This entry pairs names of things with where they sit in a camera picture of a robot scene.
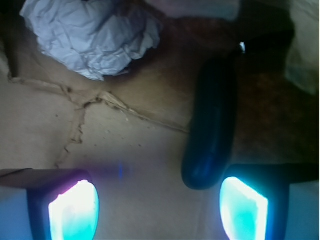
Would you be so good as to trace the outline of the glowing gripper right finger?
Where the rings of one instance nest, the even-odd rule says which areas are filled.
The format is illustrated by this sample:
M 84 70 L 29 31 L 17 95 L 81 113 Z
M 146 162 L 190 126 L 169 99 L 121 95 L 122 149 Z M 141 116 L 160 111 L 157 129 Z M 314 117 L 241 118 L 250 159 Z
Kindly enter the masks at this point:
M 230 240 L 318 240 L 319 165 L 232 165 L 221 184 L 219 209 Z

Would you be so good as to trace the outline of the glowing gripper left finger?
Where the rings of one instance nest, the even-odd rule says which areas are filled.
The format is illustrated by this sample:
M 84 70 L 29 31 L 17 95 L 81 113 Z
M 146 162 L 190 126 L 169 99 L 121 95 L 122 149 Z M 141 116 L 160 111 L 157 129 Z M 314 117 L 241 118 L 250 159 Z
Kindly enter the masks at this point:
M 92 240 L 98 191 L 81 169 L 2 169 L 2 240 Z

